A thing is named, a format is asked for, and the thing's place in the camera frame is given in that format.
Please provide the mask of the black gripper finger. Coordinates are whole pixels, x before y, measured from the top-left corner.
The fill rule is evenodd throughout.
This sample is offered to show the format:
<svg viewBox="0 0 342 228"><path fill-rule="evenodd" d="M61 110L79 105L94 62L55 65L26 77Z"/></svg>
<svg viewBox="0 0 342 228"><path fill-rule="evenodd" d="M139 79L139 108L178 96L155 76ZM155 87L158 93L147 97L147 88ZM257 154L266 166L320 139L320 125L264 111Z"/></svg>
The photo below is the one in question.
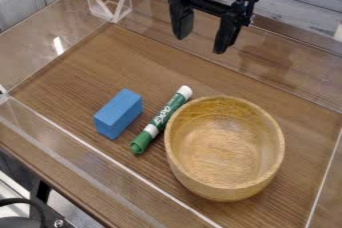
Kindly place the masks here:
<svg viewBox="0 0 342 228"><path fill-rule="evenodd" d="M181 2L170 4L170 16L173 33L179 40L183 40L194 28L194 10Z"/></svg>
<svg viewBox="0 0 342 228"><path fill-rule="evenodd" d="M228 13L222 16L214 42L216 54L224 54L228 48L236 44L241 27L240 18L236 14Z"/></svg>

